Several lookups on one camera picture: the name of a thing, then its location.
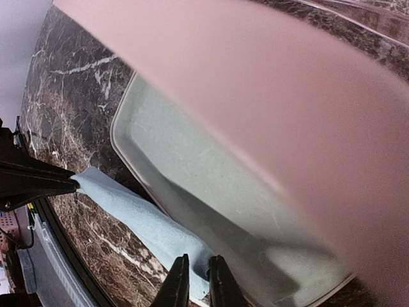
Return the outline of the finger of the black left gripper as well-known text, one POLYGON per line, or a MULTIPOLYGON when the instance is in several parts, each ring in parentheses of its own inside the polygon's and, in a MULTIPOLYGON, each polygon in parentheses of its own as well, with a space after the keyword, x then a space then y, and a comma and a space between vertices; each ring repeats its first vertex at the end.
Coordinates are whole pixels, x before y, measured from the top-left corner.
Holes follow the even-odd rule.
POLYGON ((1 127, 1 171, 11 171, 12 174, 26 175, 35 179, 46 179, 46 182, 67 184, 75 191, 79 183, 71 179, 74 172, 68 171, 24 153, 13 143, 13 133, 9 128, 1 127))
POLYGON ((79 187, 79 184, 68 184, 54 188, 1 192, 1 211, 12 211, 42 198, 74 193, 79 187))

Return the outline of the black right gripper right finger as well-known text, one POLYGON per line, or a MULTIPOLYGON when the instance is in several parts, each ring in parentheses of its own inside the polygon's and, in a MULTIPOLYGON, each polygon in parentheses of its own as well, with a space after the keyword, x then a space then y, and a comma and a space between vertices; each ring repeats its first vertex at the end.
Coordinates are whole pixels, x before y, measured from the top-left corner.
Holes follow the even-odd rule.
POLYGON ((209 279, 210 306, 246 306, 246 299, 222 256, 211 257, 209 279))

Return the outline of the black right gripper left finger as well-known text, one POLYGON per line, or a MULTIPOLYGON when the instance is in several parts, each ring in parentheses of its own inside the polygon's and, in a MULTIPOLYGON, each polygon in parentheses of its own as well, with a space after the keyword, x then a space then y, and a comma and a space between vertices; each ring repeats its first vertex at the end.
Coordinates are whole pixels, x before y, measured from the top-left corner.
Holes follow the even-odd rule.
POLYGON ((153 301, 153 307, 187 307, 189 285, 189 256, 184 254, 175 259, 153 301))

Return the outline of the pink glasses case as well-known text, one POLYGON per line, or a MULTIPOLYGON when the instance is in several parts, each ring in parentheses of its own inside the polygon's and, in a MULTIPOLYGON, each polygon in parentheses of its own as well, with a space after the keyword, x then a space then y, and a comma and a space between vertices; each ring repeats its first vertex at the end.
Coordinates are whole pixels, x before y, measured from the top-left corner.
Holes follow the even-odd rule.
POLYGON ((408 85, 252 1, 56 1, 408 305, 408 85))

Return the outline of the clear purple lens sunglasses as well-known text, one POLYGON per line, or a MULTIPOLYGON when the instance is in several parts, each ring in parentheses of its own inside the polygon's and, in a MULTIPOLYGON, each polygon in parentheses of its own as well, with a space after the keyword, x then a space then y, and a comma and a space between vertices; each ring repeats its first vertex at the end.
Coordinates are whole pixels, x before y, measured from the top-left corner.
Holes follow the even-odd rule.
POLYGON ((300 1, 408 48, 408 15, 362 1, 300 1))

